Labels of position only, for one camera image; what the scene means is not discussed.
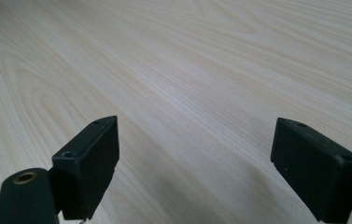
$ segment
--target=tabletop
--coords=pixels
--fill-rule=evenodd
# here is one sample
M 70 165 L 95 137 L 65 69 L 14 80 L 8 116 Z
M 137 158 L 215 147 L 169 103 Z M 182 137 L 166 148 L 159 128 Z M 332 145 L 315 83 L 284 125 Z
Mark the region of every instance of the tabletop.
M 0 0 L 0 187 L 112 115 L 91 223 L 317 223 L 270 154 L 277 118 L 352 151 L 352 1 Z

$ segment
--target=light wood surface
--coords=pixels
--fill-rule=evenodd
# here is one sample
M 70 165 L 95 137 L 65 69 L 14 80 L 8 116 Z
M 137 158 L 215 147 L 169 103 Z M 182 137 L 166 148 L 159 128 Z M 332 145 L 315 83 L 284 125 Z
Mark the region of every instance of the light wood surface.
M 316 223 L 271 146 L 283 117 L 352 151 L 352 1 L 0 1 L 0 186 L 111 115 L 91 223 Z

